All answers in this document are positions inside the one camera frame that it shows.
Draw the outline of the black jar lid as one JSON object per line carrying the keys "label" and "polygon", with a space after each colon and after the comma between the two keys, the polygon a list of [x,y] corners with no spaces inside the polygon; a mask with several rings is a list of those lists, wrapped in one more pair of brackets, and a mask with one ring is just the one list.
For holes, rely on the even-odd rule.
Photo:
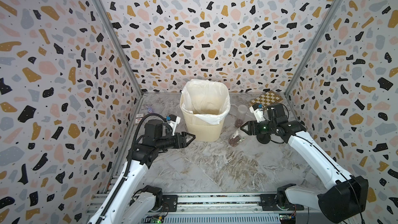
{"label": "black jar lid", "polygon": [[256,135],[257,141],[261,144],[268,144],[271,141],[270,134],[258,134]]}

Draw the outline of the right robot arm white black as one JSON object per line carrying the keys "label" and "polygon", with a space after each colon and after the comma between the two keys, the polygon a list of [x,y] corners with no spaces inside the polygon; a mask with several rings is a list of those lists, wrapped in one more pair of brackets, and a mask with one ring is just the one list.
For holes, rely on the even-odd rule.
{"label": "right robot arm white black", "polygon": [[298,121],[288,119],[285,106],[277,103],[268,107],[256,103],[250,107],[255,120],[240,130],[255,136],[259,143],[268,144],[277,136],[296,150],[318,175],[325,191],[316,191],[296,184],[277,189],[276,206],[283,211],[302,205],[321,211],[331,222],[338,224],[365,211],[369,183],[362,176],[353,176],[334,161],[311,137]]}

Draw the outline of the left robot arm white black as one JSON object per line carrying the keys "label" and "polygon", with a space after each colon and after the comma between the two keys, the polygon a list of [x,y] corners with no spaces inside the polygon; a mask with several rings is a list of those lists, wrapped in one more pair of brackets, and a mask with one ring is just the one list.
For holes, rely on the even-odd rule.
{"label": "left robot arm white black", "polygon": [[163,202],[161,188],[141,188],[139,184],[160,153],[186,148],[195,140],[194,134],[176,132],[179,123],[180,117],[176,115],[148,114],[142,118],[134,133],[123,173],[89,219],[90,224],[139,224],[150,211],[170,210]]}

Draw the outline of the white lid tea jar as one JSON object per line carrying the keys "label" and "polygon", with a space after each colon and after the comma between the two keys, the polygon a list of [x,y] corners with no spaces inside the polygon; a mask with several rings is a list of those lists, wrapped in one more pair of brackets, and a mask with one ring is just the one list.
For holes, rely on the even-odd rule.
{"label": "white lid tea jar", "polygon": [[237,129],[230,137],[229,139],[229,145],[232,147],[238,146],[240,143],[242,143],[246,139],[246,134],[240,130]]}

